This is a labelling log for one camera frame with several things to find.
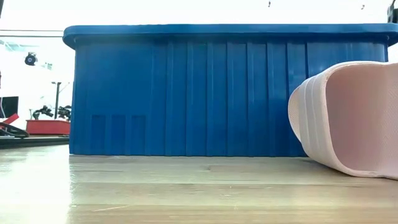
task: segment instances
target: red container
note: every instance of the red container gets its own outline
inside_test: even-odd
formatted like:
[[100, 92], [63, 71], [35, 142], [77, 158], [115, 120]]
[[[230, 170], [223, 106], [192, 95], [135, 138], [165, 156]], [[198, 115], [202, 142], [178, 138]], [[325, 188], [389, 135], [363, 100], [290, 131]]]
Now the red container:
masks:
[[27, 120], [26, 131], [29, 134], [69, 135], [70, 123], [59, 120]]

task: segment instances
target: pink slipper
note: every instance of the pink slipper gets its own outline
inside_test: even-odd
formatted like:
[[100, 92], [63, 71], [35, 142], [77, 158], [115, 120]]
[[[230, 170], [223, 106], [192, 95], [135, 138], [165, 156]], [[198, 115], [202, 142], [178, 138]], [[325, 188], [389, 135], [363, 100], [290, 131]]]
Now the pink slipper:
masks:
[[289, 120], [313, 160], [398, 179], [398, 63], [345, 62], [308, 78], [289, 99]]

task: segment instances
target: blue plastic bin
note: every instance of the blue plastic bin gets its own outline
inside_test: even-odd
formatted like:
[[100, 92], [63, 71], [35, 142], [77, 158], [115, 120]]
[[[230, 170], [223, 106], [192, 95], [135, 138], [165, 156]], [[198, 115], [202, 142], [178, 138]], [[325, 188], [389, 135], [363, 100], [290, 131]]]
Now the blue plastic bin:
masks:
[[304, 156], [287, 102], [307, 77], [387, 61], [396, 24], [73, 26], [70, 153]]

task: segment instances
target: wooden floor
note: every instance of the wooden floor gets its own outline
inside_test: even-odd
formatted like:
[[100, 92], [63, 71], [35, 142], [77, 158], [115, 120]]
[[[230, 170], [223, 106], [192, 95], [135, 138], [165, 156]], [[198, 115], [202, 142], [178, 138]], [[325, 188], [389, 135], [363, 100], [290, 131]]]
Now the wooden floor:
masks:
[[304, 158], [0, 150], [0, 223], [398, 223], [398, 181]]

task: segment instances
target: blue lid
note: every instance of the blue lid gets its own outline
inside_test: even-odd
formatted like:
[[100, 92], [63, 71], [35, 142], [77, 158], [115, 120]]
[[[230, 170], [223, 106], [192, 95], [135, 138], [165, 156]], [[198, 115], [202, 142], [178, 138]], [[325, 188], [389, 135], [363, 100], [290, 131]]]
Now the blue lid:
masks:
[[264, 34], [310, 36], [313, 34], [364, 34], [383, 36], [389, 45], [398, 42], [398, 24], [170, 24], [134, 26], [71, 26], [63, 42], [75, 48], [75, 38], [83, 35], [154, 34]]

